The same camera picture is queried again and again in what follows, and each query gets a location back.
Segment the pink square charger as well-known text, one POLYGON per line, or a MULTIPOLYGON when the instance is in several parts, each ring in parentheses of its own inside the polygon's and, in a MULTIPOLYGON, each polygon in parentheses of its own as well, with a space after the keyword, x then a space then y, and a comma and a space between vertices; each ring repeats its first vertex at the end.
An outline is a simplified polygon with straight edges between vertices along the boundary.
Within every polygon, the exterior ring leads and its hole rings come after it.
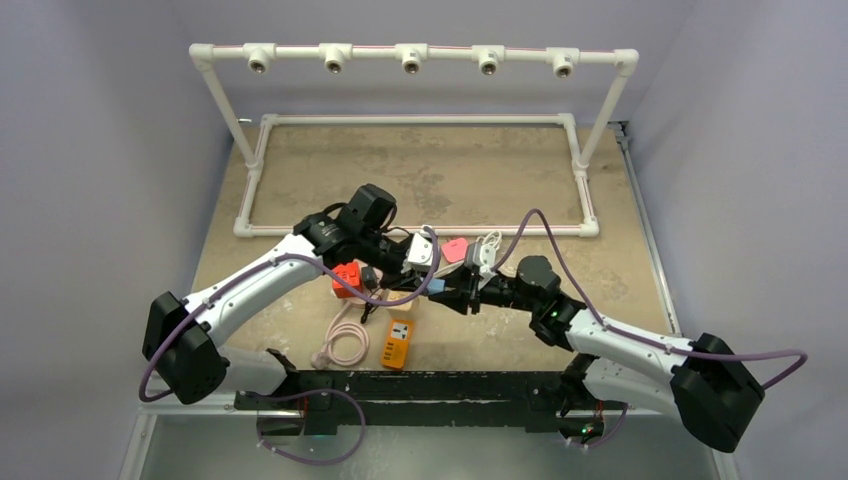
POLYGON ((455 238, 441 245, 443 259, 449 264, 461 263, 465 260, 469 242, 465 238, 455 238))

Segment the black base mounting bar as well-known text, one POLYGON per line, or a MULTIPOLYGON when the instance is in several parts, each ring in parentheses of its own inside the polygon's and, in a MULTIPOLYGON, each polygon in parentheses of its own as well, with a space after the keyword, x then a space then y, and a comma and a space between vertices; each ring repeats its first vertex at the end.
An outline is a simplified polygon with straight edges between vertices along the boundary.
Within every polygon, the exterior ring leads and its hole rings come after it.
POLYGON ((557 371, 303 370, 274 393, 239 392, 238 410, 289 410, 308 435, 342 425, 514 427, 590 442, 612 427, 621 403, 600 401, 557 371))

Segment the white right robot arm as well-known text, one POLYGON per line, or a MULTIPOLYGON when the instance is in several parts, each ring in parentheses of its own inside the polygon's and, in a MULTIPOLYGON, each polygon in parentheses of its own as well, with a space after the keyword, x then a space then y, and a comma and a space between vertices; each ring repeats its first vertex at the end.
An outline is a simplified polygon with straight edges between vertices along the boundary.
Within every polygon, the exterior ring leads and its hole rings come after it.
POLYGON ((559 380, 563 412, 621 402, 679 421, 714 450, 736 450, 765 392, 722 339, 676 338, 603 319, 560 285, 545 257, 529 256, 512 276, 459 267, 432 280, 426 295, 460 314, 483 305, 529 313, 537 338, 575 355, 559 380))

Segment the orange power strip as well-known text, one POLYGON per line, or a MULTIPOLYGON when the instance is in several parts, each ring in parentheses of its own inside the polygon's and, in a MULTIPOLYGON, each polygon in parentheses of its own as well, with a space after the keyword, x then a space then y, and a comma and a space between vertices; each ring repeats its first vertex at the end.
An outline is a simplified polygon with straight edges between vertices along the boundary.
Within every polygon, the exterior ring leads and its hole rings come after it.
MULTIPOLYGON (((497 247, 499 251, 502 242, 502 233, 499 231, 491 231, 484 236, 480 236, 473 241, 468 240, 469 245, 475 241, 485 240, 497 247)), ((427 272, 417 272, 409 270, 406 274, 396 280, 385 285, 387 291, 409 292, 413 296, 417 296, 419 301, 428 297, 426 295, 427 285, 433 278, 441 278, 447 273, 456 268, 467 268, 463 262, 449 264, 442 256, 440 246, 440 268, 437 270, 429 270, 427 272)), ((381 365, 392 370, 401 370, 404 367, 408 351, 410 348, 410 336, 414 330, 414 322, 416 318, 416 310, 410 313, 392 312, 388 310, 391 318, 389 331, 386 337, 381 365)))

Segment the white PVC pipe frame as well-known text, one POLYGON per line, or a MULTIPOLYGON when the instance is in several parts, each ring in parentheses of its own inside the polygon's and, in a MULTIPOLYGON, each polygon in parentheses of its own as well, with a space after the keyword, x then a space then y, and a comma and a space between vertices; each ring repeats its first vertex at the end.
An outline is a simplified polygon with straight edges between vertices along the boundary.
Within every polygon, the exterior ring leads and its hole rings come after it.
POLYGON ((634 49, 586 51, 570 47, 517 48, 500 45, 432 46, 425 43, 355 45, 321 43, 280 45, 194 43, 188 54, 202 77, 234 141, 244 168, 244 185, 232 221, 239 238, 279 240, 300 221, 297 214, 253 221, 256 206, 267 206, 270 186, 279 180, 286 162, 283 153, 306 165, 330 165, 330 155, 351 150, 342 172, 356 183, 372 182, 394 194, 399 212, 392 237, 400 239, 429 219, 448 238, 474 239, 498 231, 510 237, 517 231, 560 238, 590 239, 600 234, 597 203, 590 176, 593 159, 625 86, 637 69, 634 49), (263 115, 254 132, 238 119, 219 79, 224 65, 244 66, 256 77, 272 68, 304 61, 319 65, 339 78, 345 70, 380 66, 404 79, 427 67, 457 66, 463 74, 491 79, 499 71, 518 67, 551 72, 566 80, 588 67, 597 67, 610 80, 596 120, 588 131, 570 113, 539 114, 377 114, 377 115, 263 115), (482 179, 500 188, 516 177, 521 154, 513 145, 497 146, 501 135, 527 133, 534 146, 529 164, 553 175, 565 190, 562 220, 544 226, 538 221, 507 220, 467 195, 456 203, 462 181, 482 179))

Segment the black charger adapter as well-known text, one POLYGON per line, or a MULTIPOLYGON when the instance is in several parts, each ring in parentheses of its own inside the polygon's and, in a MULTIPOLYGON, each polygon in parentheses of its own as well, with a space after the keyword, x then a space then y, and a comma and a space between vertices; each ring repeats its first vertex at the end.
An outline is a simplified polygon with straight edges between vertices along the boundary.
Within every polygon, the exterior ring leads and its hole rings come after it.
MULTIPOLYGON (((368 291, 372 299, 382 298, 382 289, 380 288, 380 279, 377 271, 371 266, 365 266, 361 269, 361 278, 363 286, 368 291)), ((377 309, 372 303, 366 302, 363 307, 363 313, 360 317, 360 323, 365 325, 370 315, 377 309)))

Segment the aluminium rail frame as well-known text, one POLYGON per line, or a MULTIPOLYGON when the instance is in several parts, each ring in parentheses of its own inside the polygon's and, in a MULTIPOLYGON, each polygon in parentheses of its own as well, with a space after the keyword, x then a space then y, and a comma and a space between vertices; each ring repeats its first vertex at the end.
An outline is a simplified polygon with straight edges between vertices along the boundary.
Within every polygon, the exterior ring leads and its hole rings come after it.
MULTIPOLYGON (((622 155, 622 130, 608 126, 593 159, 591 189, 600 234, 561 238, 557 246, 580 285, 598 308, 618 319, 664 332, 667 308, 658 286, 658 263, 649 250, 646 228, 622 155)), ((565 218, 565 190, 552 174, 533 166, 527 133, 503 134, 497 146, 513 145, 521 154, 515 178, 503 187, 489 181, 462 181, 456 203, 467 195, 507 220, 531 208, 552 220, 565 218)), ((165 290, 184 294, 235 272, 270 249, 271 238, 239 238, 232 221, 241 198, 244 168, 240 155, 226 147, 217 159, 218 183, 200 208, 182 205, 179 188, 188 182, 186 163, 170 164, 168 149, 156 146, 151 169, 154 191, 166 205, 150 215, 125 243, 125 279, 136 291, 131 317, 142 325, 150 301, 165 290)), ((270 186, 267 206, 254 218, 300 217, 349 198, 356 183, 342 172, 351 158, 344 149, 330 165, 306 165, 288 153, 286 167, 270 186)), ((485 308, 461 316, 429 303, 412 337, 412 369, 559 370, 569 354, 549 348, 528 328, 527 317, 485 308)), ((520 428, 371 427, 362 444, 343 427, 326 438, 301 438, 294 452, 312 458, 344 455, 329 467, 312 467, 279 458, 257 447, 251 418, 218 408, 197 415, 191 408, 159 416, 149 433, 142 475, 146 479, 735 479, 731 457, 712 453, 672 421, 630 412, 616 436, 596 452, 565 447, 556 434, 528 434, 520 428)))

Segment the beige cube socket adapter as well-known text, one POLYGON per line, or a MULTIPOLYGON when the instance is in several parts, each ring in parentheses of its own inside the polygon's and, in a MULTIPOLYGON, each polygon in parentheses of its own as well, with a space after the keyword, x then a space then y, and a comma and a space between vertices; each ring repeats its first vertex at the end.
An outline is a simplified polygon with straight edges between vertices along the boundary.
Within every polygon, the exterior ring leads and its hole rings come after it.
POLYGON ((419 298, 409 292, 389 291, 386 301, 391 303, 387 309, 404 314, 414 312, 419 305, 419 298))

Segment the blue square charger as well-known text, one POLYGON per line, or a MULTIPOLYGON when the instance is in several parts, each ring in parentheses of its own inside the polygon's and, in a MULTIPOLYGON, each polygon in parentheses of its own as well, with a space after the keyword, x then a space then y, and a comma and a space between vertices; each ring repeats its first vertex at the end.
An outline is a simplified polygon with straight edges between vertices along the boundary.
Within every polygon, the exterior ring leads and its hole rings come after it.
POLYGON ((442 278, 433 278, 427 285, 427 296, 437 295, 446 290, 445 280, 442 278))

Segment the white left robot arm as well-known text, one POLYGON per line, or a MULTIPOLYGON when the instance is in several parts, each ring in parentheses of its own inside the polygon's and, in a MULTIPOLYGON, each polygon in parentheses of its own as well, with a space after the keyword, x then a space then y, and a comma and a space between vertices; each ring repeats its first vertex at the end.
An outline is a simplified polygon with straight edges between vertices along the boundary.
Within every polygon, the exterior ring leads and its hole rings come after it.
POLYGON ((276 300, 339 265, 359 260, 400 273, 411 242, 388 237, 396 212, 391 194, 365 184, 349 201, 305 216, 269 252, 226 279, 184 298, 170 291, 156 297, 142 344, 147 366, 140 400, 175 395, 189 405, 233 390, 257 393, 275 409, 292 405, 298 382, 282 354, 227 349, 227 340, 276 300))

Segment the red cube socket adapter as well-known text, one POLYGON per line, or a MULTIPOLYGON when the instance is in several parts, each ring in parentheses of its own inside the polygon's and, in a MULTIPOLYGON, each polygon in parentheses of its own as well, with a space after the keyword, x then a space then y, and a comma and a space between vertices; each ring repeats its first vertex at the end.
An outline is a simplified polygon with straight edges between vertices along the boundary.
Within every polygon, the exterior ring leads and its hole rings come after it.
MULTIPOLYGON (((333 272, 357 292, 363 292, 361 267, 358 262, 340 264, 333 269, 333 272)), ((354 297, 354 294, 337 280, 332 281, 331 289, 336 298, 347 299, 354 297)))

